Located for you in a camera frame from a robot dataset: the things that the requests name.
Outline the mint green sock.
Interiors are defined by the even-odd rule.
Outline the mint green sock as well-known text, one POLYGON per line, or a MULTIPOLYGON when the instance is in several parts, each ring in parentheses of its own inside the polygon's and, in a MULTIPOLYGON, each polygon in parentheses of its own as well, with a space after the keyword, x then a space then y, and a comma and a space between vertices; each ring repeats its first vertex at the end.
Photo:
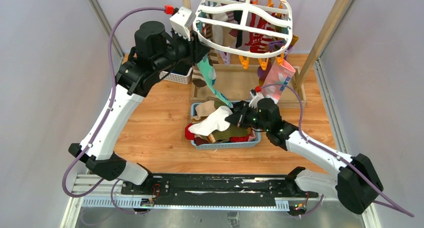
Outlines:
POLYGON ((201 75, 203 76, 207 87, 216 96, 220 101, 222 101, 226 106, 233 108, 233 104, 218 90, 214 88, 214 79, 213 75, 215 74, 215 69, 210 65, 208 56, 205 55, 197 64, 201 75))

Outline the white sock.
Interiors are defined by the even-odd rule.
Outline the white sock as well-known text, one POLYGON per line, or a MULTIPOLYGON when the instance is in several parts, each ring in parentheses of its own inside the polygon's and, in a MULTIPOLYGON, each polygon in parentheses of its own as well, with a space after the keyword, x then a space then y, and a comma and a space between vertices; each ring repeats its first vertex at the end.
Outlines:
POLYGON ((213 131, 225 131, 230 127, 230 123, 225 120, 233 112, 227 106, 221 106, 216 111, 211 113, 205 120, 200 123, 191 125, 188 131, 201 136, 208 136, 213 131))

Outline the white oval sock hanger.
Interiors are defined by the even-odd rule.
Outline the white oval sock hanger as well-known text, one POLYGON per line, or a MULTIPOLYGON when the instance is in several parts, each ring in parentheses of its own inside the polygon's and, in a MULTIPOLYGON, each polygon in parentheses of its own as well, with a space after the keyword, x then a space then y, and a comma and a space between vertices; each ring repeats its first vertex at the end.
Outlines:
POLYGON ((269 58, 286 51, 293 39, 293 13, 287 0, 201 0, 194 14, 195 18, 192 25, 194 31, 199 35, 200 41, 218 51, 250 58, 269 58), (208 15, 223 15, 230 11, 241 12, 240 22, 232 23, 207 17, 208 15), (270 31, 266 28, 257 28, 249 25, 248 17, 250 15, 256 15, 270 25, 286 28, 286 32, 270 31), (238 48, 219 45, 201 35, 202 28, 205 24, 270 36, 285 41, 285 45, 278 50, 267 53, 244 51, 238 48))

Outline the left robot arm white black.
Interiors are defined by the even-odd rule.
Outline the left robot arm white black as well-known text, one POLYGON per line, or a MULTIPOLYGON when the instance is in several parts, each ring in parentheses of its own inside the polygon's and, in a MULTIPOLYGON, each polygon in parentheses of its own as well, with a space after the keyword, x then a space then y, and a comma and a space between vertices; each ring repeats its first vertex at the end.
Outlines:
POLYGON ((134 39, 135 46, 127 61, 119 67, 109 99, 98 119, 87 136, 80 143, 72 143, 68 151, 102 179, 131 182, 145 195, 153 190, 154 182, 148 177, 146 168, 114 152, 117 139, 131 114, 161 81, 161 72, 189 69, 203 61, 210 48, 193 30, 188 32, 188 37, 175 31, 167 33, 158 21, 140 25, 134 39))

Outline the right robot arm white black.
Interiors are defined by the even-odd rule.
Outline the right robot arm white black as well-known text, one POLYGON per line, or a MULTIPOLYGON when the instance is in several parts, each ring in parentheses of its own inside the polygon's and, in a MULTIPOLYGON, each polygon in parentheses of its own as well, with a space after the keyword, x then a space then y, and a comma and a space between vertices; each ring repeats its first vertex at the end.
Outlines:
POLYGON ((241 101, 233 110, 225 121, 241 128, 264 131, 273 145, 301 155, 327 172, 316 173, 304 167, 293 169, 285 186, 291 196, 319 193, 337 198, 347 210, 360 215, 383 191, 369 157, 336 151, 307 136, 300 127, 282 118, 279 107, 270 98, 261 99, 254 106, 241 101))

